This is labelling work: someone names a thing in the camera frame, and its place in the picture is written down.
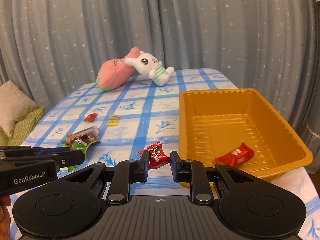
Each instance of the bunny eye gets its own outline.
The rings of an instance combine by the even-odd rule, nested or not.
[[[149,61],[148,61],[146,58],[143,58],[143,59],[141,60],[141,63],[142,63],[143,65],[147,65],[147,64],[149,63]]]

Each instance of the red candy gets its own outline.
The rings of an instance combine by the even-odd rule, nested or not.
[[[96,119],[98,113],[88,114],[83,120],[87,122],[92,122],[94,119]]]
[[[162,142],[156,142],[143,151],[150,152],[149,170],[160,168],[170,162],[170,158],[167,157],[162,150]]]
[[[247,162],[254,155],[254,150],[250,149],[244,142],[235,150],[229,152],[228,154],[216,158],[214,161],[216,163],[225,163],[232,167],[240,165],[241,163]]]

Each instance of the orange plastic container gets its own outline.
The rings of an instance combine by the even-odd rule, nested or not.
[[[308,165],[312,154],[274,107],[255,89],[180,93],[181,159],[214,167],[214,159],[245,142],[254,157],[237,168],[262,179]]]

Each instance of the pink plush toy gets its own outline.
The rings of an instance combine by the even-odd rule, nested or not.
[[[127,57],[137,58],[140,50],[134,47],[121,59],[111,59],[102,64],[97,76],[97,84],[103,91],[121,86],[133,74],[135,68],[124,63]]]

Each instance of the green striped clothing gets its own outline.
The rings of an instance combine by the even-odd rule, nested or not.
[[[159,80],[159,77],[164,74],[164,73],[167,73],[167,71],[165,70],[164,67],[162,67],[161,65],[157,65],[154,69],[153,69],[155,72],[156,72],[156,77],[153,80],[154,83],[156,83],[158,86],[160,86],[160,80]]]

